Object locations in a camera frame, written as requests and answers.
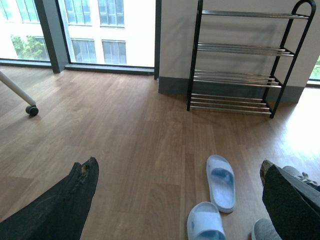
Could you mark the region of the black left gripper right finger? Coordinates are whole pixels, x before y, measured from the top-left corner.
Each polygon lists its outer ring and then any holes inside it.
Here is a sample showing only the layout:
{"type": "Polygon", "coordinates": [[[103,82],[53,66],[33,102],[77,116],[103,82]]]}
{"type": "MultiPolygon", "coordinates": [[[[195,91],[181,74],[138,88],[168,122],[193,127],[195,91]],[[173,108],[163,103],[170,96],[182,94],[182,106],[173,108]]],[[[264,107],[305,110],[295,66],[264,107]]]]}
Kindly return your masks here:
{"type": "Polygon", "coordinates": [[[262,201],[283,240],[320,238],[320,192],[265,159],[260,167],[262,201]]]}

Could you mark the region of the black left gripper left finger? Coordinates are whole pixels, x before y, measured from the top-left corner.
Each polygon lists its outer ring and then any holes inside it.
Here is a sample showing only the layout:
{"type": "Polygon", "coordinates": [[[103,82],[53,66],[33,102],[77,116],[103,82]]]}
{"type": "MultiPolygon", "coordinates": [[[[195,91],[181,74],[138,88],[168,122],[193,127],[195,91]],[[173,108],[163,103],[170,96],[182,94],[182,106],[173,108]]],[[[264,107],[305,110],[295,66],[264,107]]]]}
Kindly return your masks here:
{"type": "Polygon", "coordinates": [[[2,240],[79,240],[99,179],[94,157],[0,223],[2,240]]]}

